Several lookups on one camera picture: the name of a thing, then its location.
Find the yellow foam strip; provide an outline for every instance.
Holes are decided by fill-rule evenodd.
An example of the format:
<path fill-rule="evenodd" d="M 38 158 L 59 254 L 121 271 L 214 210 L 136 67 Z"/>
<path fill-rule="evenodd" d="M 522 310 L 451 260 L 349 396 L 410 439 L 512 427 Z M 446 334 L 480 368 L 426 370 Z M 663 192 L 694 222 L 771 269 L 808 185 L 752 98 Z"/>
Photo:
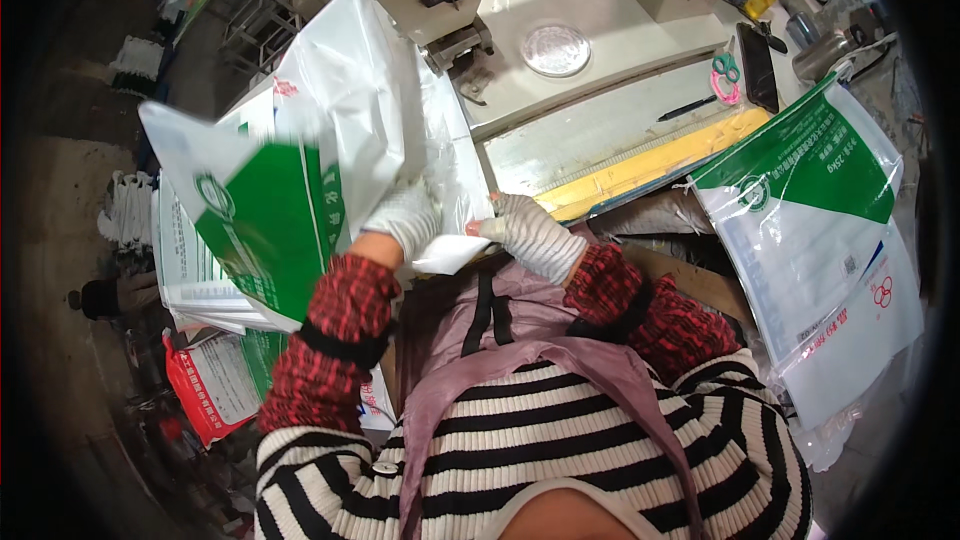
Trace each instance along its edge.
<path fill-rule="evenodd" d="M 586 215 L 594 205 L 616 198 L 725 150 L 767 123 L 770 115 L 750 109 L 544 192 L 534 199 L 558 222 Z"/>

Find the sweater button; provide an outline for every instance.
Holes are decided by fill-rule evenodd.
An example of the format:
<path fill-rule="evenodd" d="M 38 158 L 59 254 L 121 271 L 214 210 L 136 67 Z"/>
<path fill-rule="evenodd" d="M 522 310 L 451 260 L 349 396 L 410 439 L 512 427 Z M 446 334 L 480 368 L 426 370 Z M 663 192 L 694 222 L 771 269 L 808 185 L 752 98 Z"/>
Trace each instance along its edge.
<path fill-rule="evenodd" d="M 396 474 L 398 471 L 400 471 L 400 469 L 401 468 L 398 467 L 396 463 L 388 463 L 388 462 L 382 462 L 382 461 L 373 463 L 373 471 L 383 476 L 391 476 L 393 474 Z"/>

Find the hand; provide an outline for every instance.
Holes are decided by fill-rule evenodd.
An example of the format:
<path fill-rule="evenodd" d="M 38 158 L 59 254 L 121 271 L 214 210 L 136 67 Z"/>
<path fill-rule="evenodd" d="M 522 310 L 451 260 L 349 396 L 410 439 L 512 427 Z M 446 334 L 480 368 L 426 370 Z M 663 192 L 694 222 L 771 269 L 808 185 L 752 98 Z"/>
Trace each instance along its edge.
<path fill-rule="evenodd" d="M 440 232 L 440 213 L 423 181 L 391 189 L 347 250 L 391 270 L 416 257 Z"/>
<path fill-rule="evenodd" d="M 587 250 L 587 240 L 557 223 L 530 196 L 495 194 L 497 217 L 466 224 L 468 236 L 481 236 L 503 245 L 527 270 L 551 284 L 570 282 Z"/>

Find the logo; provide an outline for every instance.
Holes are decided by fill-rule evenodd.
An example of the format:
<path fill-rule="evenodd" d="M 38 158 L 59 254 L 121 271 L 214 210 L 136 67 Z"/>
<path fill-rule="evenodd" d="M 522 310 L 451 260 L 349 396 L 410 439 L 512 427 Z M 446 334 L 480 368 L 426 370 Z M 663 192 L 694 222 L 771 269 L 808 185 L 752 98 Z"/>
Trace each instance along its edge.
<path fill-rule="evenodd" d="M 199 197 L 206 203 L 207 208 L 225 222 L 232 222 L 237 209 L 234 198 L 212 173 L 201 173 L 193 178 Z"/>
<path fill-rule="evenodd" d="M 297 86 L 293 83 L 277 76 L 273 77 L 274 94 L 281 95 L 282 97 L 293 97 L 297 92 Z"/>
<path fill-rule="evenodd" d="M 883 283 L 878 285 L 876 290 L 873 291 L 873 304 L 879 305 L 881 309 L 886 309 L 890 306 L 893 294 L 894 280 L 888 275 L 883 278 Z"/>
<path fill-rule="evenodd" d="M 748 175 L 737 184 L 737 188 L 740 191 L 737 202 L 750 208 L 752 212 L 763 211 L 767 206 L 767 200 L 770 199 L 770 184 L 766 176 Z"/>

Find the striped sweater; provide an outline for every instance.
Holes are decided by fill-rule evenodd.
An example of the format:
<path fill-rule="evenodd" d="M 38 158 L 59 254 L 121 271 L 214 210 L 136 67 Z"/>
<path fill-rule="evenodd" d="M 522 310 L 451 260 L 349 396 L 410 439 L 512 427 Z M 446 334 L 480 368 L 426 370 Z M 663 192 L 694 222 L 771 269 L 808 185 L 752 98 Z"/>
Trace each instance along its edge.
<path fill-rule="evenodd" d="M 291 342 L 294 354 L 309 345 Z M 713 539 L 804 538 L 810 480 L 781 408 L 748 350 L 723 352 L 677 378 L 648 366 L 693 472 L 705 529 Z M 314 373 L 328 381 L 353 375 Z M 282 379 L 278 386 L 284 395 Z M 376 450 L 353 421 L 334 423 L 330 409 L 314 408 L 318 423 L 310 425 L 306 407 L 271 411 L 280 400 L 268 397 L 261 413 L 269 433 L 257 453 L 256 536 L 400 538 L 402 419 Z M 690 537 L 683 491 L 660 448 L 611 398 L 544 360 L 464 391 L 446 410 L 423 473 L 422 537 L 475 538 L 524 488 L 559 478 L 600 489 L 665 537 Z"/>

